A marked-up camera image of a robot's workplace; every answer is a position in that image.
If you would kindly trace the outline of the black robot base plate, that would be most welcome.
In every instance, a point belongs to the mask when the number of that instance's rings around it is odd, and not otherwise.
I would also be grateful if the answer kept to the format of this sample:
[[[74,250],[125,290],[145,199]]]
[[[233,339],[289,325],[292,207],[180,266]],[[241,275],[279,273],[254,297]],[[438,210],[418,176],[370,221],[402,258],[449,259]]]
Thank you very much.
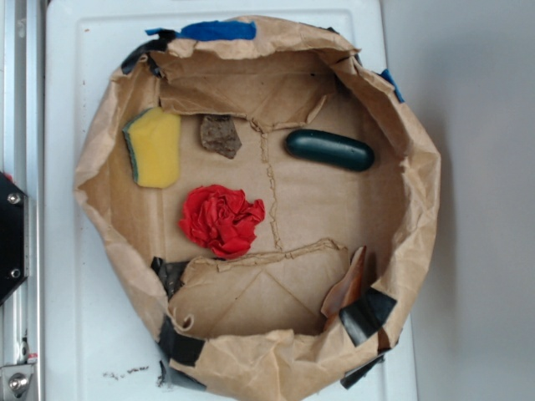
[[[28,259],[28,198],[1,173],[1,305],[25,281]]]

